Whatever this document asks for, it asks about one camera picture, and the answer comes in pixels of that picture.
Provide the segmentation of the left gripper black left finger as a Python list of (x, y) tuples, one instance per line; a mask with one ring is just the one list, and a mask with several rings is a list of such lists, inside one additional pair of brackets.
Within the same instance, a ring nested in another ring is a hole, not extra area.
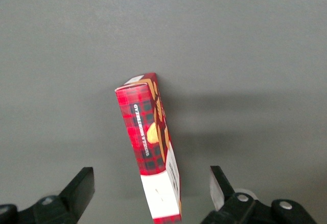
[(58, 195), (47, 195), (18, 211), (1, 205), (1, 223), (77, 223), (95, 192), (94, 169), (84, 167)]

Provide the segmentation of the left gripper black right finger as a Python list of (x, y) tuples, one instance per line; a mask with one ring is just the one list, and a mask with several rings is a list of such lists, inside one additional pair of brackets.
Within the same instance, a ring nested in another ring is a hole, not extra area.
[(202, 223), (316, 223), (299, 203), (276, 199), (265, 205), (251, 191), (236, 191), (220, 166), (210, 166), (210, 193), (215, 209)]

